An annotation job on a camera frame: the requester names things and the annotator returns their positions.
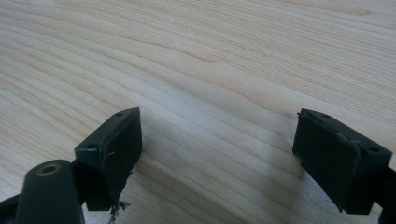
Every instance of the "round hole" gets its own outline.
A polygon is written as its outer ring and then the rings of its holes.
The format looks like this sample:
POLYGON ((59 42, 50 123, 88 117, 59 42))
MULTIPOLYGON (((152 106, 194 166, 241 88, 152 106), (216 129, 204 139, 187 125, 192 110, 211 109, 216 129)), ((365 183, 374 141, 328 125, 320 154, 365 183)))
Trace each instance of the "round hole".
POLYGON ((379 151, 379 149, 378 148, 376 148, 376 147, 367 147, 370 151, 373 151, 373 152, 378 152, 379 151))
POLYGON ((61 166, 58 163, 53 163, 46 165, 44 167, 41 167, 37 171, 38 176, 47 176, 47 175, 52 175, 58 172, 61 169, 61 166))
POLYGON ((95 147, 96 147, 96 144, 89 144, 89 145, 87 146, 88 149, 95 148, 95 147))

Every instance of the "black plastic part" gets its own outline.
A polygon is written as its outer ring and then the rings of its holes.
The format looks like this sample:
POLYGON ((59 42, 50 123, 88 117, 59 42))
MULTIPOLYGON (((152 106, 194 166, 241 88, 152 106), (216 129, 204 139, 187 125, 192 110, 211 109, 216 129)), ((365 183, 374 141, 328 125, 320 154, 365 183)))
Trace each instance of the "black plastic part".
POLYGON ((16 223, 84 223, 70 162, 47 161, 24 179, 16 223))
POLYGON ((20 195, 15 195, 5 201, 0 202, 0 224, 13 224, 17 213, 20 195))
POLYGON ((293 152, 340 211, 370 213, 389 150, 328 115, 302 109, 293 152))
POLYGON ((382 175, 375 201, 384 208, 378 223, 396 223, 396 172, 390 168, 382 175))
POLYGON ((80 202, 86 202, 90 211, 118 205, 141 151, 139 108, 110 117, 75 148, 73 169, 80 202))

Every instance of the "wooden table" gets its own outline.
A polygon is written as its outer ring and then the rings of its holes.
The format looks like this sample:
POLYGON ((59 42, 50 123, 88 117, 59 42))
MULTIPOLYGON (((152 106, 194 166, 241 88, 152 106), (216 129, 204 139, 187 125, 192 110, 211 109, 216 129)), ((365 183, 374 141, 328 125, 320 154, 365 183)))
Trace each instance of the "wooden table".
POLYGON ((377 222, 340 214, 291 146, 305 107, 396 149, 395 1, 7 0, 0 29, 0 200, 140 106, 118 223, 377 222))

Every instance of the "black plastic block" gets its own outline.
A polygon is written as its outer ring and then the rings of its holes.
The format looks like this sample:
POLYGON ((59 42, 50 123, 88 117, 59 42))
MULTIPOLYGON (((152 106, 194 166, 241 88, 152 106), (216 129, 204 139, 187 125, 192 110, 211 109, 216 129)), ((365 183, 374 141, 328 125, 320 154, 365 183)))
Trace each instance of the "black plastic block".
POLYGON ((293 152, 340 211, 370 213, 390 151, 328 115, 302 109, 293 152))

